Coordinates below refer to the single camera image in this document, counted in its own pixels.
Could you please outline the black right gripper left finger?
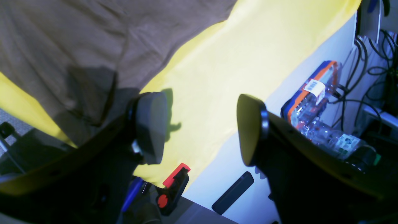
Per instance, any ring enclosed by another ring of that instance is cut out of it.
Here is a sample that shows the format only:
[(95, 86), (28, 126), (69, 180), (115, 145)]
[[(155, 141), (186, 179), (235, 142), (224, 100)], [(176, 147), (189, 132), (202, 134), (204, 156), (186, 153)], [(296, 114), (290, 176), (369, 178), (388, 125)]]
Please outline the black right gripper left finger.
[(163, 92), (150, 92), (117, 99), (105, 127), (94, 137), (93, 189), (96, 199), (128, 195), (140, 165), (158, 165), (163, 157), (169, 105)]

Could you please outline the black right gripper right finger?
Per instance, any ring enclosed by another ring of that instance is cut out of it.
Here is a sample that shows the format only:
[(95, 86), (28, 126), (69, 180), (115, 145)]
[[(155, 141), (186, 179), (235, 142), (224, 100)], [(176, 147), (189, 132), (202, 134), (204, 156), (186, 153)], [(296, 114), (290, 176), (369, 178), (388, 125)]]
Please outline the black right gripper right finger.
[(267, 177), (283, 224), (397, 223), (397, 169), (374, 167), (371, 146), (337, 159), (250, 95), (238, 98), (237, 123), (243, 162)]

